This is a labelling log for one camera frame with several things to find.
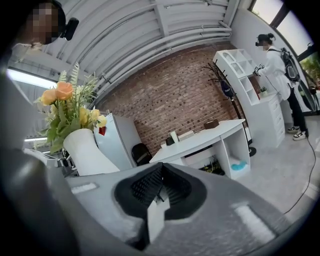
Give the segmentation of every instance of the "backpack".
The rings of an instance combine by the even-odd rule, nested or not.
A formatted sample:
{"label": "backpack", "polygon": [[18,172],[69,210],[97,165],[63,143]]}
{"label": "backpack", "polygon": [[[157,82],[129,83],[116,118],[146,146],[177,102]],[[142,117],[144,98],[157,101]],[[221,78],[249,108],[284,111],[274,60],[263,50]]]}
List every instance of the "backpack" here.
{"label": "backpack", "polygon": [[269,49],[269,51],[281,53],[281,59],[285,65],[285,76],[292,82],[300,81],[300,75],[295,63],[294,58],[291,53],[287,51],[286,48],[281,48],[280,50]]}

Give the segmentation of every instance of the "fluorescent light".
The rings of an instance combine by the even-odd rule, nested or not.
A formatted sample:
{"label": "fluorescent light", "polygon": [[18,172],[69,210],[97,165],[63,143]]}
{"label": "fluorescent light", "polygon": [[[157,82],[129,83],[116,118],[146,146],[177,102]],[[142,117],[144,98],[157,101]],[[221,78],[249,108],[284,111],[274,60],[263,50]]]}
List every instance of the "fluorescent light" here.
{"label": "fluorescent light", "polygon": [[6,74],[14,81],[23,82],[29,85],[39,86],[47,89],[56,86],[56,83],[50,80],[46,80],[31,74],[22,73],[13,69],[7,69]]}
{"label": "fluorescent light", "polygon": [[25,142],[37,142],[37,141],[46,141],[47,137],[43,138],[26,138],[24,141]]}

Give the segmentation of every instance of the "brick wall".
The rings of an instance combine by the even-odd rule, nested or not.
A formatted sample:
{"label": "brick wall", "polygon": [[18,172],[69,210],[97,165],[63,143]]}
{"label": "brick wall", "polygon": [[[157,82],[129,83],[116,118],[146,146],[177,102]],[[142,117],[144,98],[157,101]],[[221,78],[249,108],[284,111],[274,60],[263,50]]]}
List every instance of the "brick wall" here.
{"label": "brick wall", "polygon": [[133,118],[142,143],[154,156],[174,130],[178,135],[198,132],[213,119],[237,118],[231,101],[223,101],[220,84],[208,81],[215,77],[213,72],[203,68],[216,51],[230,49],[235,47],[220,42],[162,58],[118,85],[98,108]]}

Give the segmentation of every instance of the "potted plant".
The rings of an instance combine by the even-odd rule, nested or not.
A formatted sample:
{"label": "potted plant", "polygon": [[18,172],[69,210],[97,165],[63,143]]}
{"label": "potted plant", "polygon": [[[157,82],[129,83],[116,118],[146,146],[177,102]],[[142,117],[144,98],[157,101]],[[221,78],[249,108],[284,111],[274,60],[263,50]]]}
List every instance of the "potted plant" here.
{"label": "potted plant", "polygon": [[81,176],[119,171],[98,149],[93,135],[94,128],[99,128],[98,136],[105,135],[106,117],[98,109],[85,107],[95,97],[97,78],[86,76],[84,84],[77,85],[79,69],[76,63],[70,82],[66,71],[62,71],[56,86],[36,100],[47,122],[47,128],[39,133],[47,137],[45,143],[51,145],[51,154],[62,147],[68,151]]}
{"label": "potted plant", "polygon": [[260,89],[260,93],[259,93],[260,98],[266,97],[268,96],[268,91],[266,87],[262,87]]}

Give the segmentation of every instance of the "white drawer unit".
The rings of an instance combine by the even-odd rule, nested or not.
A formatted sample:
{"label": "white drawer unit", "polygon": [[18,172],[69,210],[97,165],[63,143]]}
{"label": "white drawer unit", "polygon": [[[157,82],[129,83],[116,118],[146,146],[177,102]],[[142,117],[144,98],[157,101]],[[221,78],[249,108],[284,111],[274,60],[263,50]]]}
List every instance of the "white drawer unit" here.
{"label": "white drawer unit", "polygon": [[259,99],[248,77],[256,64],[243,49],[217,51],[213,62],[227,75],[238,97],[256,148],[276,148],[285,137],[279,97],[273,93]]}

